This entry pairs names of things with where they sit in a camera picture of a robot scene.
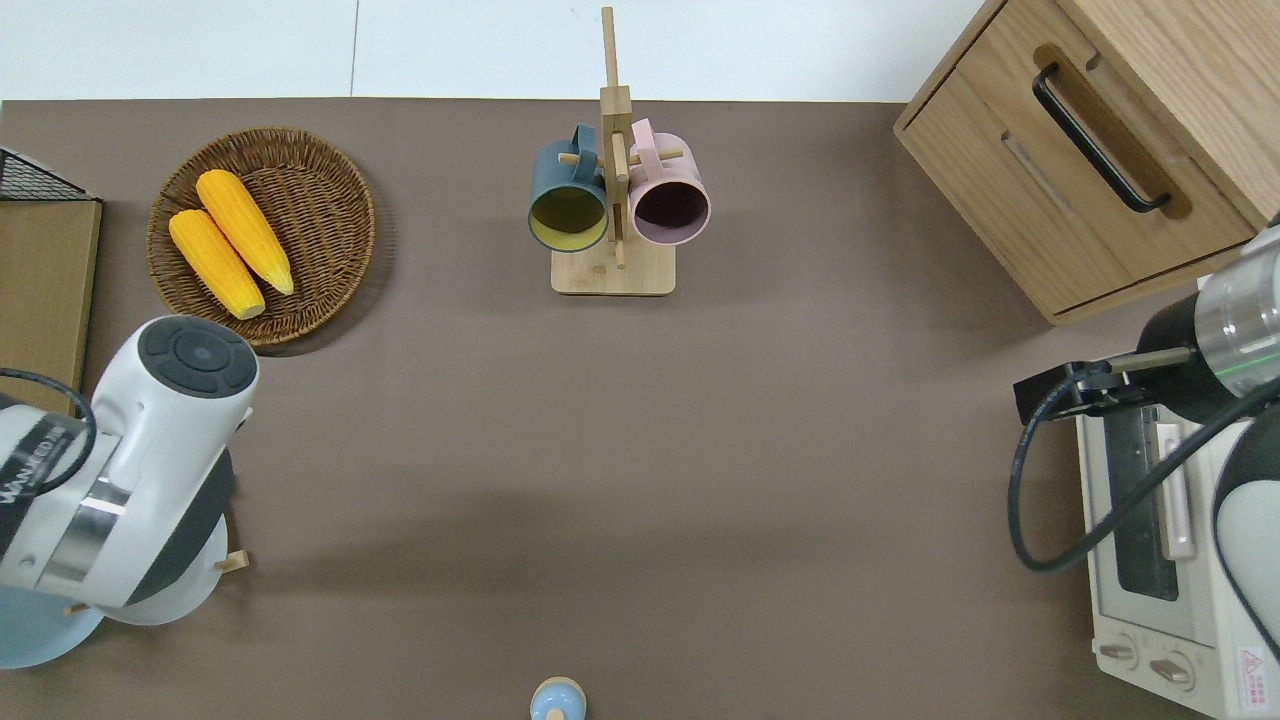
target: oven knob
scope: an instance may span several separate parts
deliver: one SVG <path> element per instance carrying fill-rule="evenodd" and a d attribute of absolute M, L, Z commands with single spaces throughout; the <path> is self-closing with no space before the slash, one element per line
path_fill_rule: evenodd
<path fill-rule="evenodd" d="M 1133 648 L 1124 644 L 1098 646 L 1098 655 L 1116 660 L 1133 660 Z"/>
<path fill-rule="evenodd" d="M 1151 670 L 1183 691 L 1190 691 L 1196 687 L 1196 674 L 1192 671 L 1192 664 L 1180 652 L 1170 652 L 1169 657 L 1152 660 Z"/>
<path fill-rule="evenodd" d="M 1106 657 L 1123 667 L 1134 670 L 1138 667 L 1138 646 L 1133 638 L 1125 634 L 1115 635 L 1107 643 L 1093 641 L 1093 652 L 1100 657 Z"/>

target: wicker basket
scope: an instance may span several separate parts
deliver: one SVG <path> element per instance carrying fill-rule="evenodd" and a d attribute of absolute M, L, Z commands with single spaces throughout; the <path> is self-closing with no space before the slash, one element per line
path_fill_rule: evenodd
<path fill-rule="evenodd" d="M 293 273 L 293 295 L 259 282 L 266 310 L 238 320 L 196 277 L 169 237 L 169 218 L 200 208 L 196 179 L 221 168 L 239 176 L 275 231 Z M 169 178 L 147 223 L 147 265 L 173 313 L 227 325 L 253 347 L 297 340 L 338 314 L 369 269 L 374 201 L 365 178 L 337 147 L 293 128 L 220 137 Z"/>

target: wooden base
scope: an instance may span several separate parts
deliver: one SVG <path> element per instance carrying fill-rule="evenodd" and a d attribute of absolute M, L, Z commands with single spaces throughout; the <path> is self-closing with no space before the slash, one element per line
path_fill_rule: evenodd
<path fill-rule="evenodd" d="M 623 268 L 613 242 L 581 252 L 552 252 L 552 288 L 561 295 L 671 295 L 676 290 L 676 249 L 646 240 L 622 243 Z"/>

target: black wire basket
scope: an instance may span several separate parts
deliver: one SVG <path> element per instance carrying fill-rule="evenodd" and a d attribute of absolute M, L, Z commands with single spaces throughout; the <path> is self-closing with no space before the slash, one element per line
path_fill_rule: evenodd
<path fill-rule="evenodd" d="M 3 200 L 96 200 L 36 163 L 0 147 L 0 201 Z"/>

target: black control button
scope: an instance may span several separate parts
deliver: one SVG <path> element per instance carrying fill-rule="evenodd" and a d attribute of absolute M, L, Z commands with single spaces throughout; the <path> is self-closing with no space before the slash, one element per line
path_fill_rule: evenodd
<path fill-rule="evenodd" d="M 191 318 L 191 320 L 192 320 L 192 327 L 193 328 L 198 328 L 198 329 L 202 329 L 205 332 L 210 332 L 215 337 L 218 337 L 218 340 L 220 340 L 220 341 L 223 341 L 223 342 L 225 342 L 228 345 L 239 345 L 239 343 L 244 342 L 243 340 L 241 340 L 241 336 L 233 333 L 225 325 L 219 325 L 218 323 L 214 323 L 211 320 L 205 320 L 204 318 Z"/>
<path fill-rule="evenodd" d="M 242 342 L 233 350 L 232 363 L 223 370 L 223 379 L 238 391 L 247 387 L 255 375 L 257 375 L 257 359 L 253 356 L 253 351 Z"/>
<path fill-rule="evenodd" d="M 156 373 L 160 373 L 166 380 L 178 386 L 179 389 L 192 389 L 201 393 L 218 392 L 218 375 L 198 373 L 177 360 L 165 360 L 157 364 L 155 369 Z"/>
<path fill-rule="evenodd" d="M 198 329 L 188 329 L 179 334 L 173 354 L 183 365 L 204 373 L 221 370 L 232 361 L 230 350 L 221 338 Z"/>
<path fill-rule="evenodd" d="M 142 332 L 142 351 L 147 355 L 164 355 L 169 352 L 173 336 L 182 329 L 182 320 L 178 318 L 165 318 L 152 323 Z"/>

